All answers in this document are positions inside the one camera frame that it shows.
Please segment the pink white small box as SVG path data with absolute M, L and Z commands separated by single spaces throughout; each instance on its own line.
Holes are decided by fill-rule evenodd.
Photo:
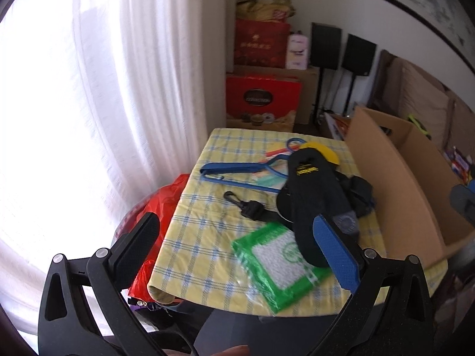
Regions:
M 308 68 L 308 37 L 300 31 L 288 37 L 285 68 L 299 71 Z

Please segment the black speaker on stand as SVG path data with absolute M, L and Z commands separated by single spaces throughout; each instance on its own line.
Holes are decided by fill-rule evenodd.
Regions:
M 343 116 L 347 116 L 349 113 L 349 105 L 353 95 L 356 79 L 358 76 L 367 77 L 370 75 L 376 50 L 376 43 L 370 42 L 353 34 L 348 34 L 341 67 L 345 71 L 349 71 L 351 73 L 351 78 L 342 112 Z
M 324 74 L 337 71 L 341 53 L 342 29 L 322 23 L 312 23 L 309 64 L 318 69 L 316 95 L 308 125 L 315 127 L 319 120 Z

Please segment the brown cardboard box behind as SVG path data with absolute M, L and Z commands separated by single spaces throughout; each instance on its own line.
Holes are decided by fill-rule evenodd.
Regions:
M 300 94 L 300 103 L 296 110 L 295 122 L 302 125 L 308 123 L 316 98 L 319 78 L 318 68 L 310 67 L 306 70 L 287 70 L 283 68 L 234 65 L 233 72 L 236 74 L 254 73 L 261 75 L 294 76 L 298 78 L 303 86 Z

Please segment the large cardboard box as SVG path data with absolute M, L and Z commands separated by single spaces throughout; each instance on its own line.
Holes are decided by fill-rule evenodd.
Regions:
M 355 110 L 345 143 L 373 187 L 387 255 L 417 255 L 425 268 L 474 240 L 474 226 L 450 204 L 459 178 L 412 123 L 365 107 Z

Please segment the green desiccant packet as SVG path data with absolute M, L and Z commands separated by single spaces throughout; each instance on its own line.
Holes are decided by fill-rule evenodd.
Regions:
M 332 274 L 309 264 L 294 232 L 278 222 L 235 239 L 231 248 L 272 313 L 294 305 Z

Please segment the white sheer curtain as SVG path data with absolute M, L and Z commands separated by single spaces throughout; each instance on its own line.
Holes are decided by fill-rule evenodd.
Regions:
M 223 125 L 226 0 L 14 0 L 1 21 L 1 306 L 106 246 Z

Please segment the framed wall picture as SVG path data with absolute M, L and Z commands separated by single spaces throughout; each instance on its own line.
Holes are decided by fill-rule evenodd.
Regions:
M 459 0 L 385 0 L 436 33 L 474 70 L 474 21 Z

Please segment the yellow fabric bundle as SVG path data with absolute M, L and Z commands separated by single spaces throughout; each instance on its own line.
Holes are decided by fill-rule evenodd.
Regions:
M 285 23 L 294 15 L 291 0 L 239 0 L 236 3 L 237 19 Z

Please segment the red plastic bag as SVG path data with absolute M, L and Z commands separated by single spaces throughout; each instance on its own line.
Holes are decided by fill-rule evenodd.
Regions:
M 123 234 L 130 232 L 147 212 L 155 213 L 159 218 L 158 238 L 155 240 L 132 285 L 128 288 L 128 296 L 131 298 L 146 303 L 158 302 L 162 305 L 173 305 L 180 302 L 178 297 L 161 290 L 159 291 L 159 297 L 154 299 L 149 294 L 147 286 L 172 216 L 188 180 L 189 174 L 180 174 L 173 183 L 161 187 L 152 195 L 145 197 L 127 212 L 114 233 L 114 239 L 119 239 Z

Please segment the left black speaker on stand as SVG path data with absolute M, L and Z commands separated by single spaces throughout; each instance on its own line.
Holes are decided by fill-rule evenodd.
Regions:
M 316 95 L 308 125 L 315 127 L 319 120 L 324 74 L 337 71 L 341 53 L 342 29 L 322 23 L 312 23 L 309 64 L 318 69 Z

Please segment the colourful paper hand fan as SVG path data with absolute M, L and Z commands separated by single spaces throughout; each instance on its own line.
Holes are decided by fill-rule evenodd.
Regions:
M 268 147 L 259 162 L 267 164 L 267 162 L 278 155 L 288 156 L 292 154 L 293 151 L 300 148 L 301 144 L 302 141 L 298 138 L 290 142 L 275 142 Z M 287 161 L 286 159 L 278 159 L 276 162 L 269 164 L 269 167 L 269 170 L 264 168 L 257 173 L 253 173 L 250 176 L 251 183 L 260 187 L 279 189 L 286 180 Z

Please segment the black padded strap bag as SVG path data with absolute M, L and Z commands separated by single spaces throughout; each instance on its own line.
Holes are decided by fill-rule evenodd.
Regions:
M 328 262 L 313 236 L 315 217 L 322 214 L 333 220 L 344 234 L 357 240 L 358 220 L 375 207 L 373 187 L 368 181 L 337 171 L 312 147 L 300 148 L 290 155 L 287 180 L 276 198 L 278 211 L 269 211 L 254 200 L 242 201 L 231 191 L 223 197 L 250 220 L 278 222 L 292 230 L 301 255 L 317 268 L 327 268 Z

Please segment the blue plastic clothes hanger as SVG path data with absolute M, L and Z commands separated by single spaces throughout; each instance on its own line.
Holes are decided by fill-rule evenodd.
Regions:
M 296 139 L 301 139 L 302 144 L 300 148 L 303 148 L 303 145 L 306 141 L 300 137 L 292 137 L 287 140 L 287 142 L 294 141 Z M 288 162 L 289 157 L 292 154 L 285 156 L 285 155 L 278 155 L 277 157 L 273 158 L 267 164 L 263 164 L 260 162 L 210 162 L 204 164 L 199 172 L 202 179 L 208 182 L 223 184 L 231 187 L 242 187 L 251 190 L 258 190 L 258 191 L 265 191 L 271 193 L 278 193 L 278 189 L 270 188 L 270 187 L 260 187 L 251 182 L 239 182 L 232 179 L 228 179 L 225 176 L 228 174 L 253 174 L 257 173 L 264 168 L 270 169 L 269 164 L 276 162 L 278 159 L 286 159 Z

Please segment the brown upholstered headboard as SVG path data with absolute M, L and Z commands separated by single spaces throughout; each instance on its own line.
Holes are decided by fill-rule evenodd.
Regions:
M 423 68 L 383 50 L 367 107 L 408 120 L 428 131 L 439 151 L 457 148 L 474 156 L 474 111 Z

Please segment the dark red gift bag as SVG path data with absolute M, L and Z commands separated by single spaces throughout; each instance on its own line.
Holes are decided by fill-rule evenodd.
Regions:
M 285 68 L 290 28 L 288 23 L 237 19 L 234 63 L 245 66 Z

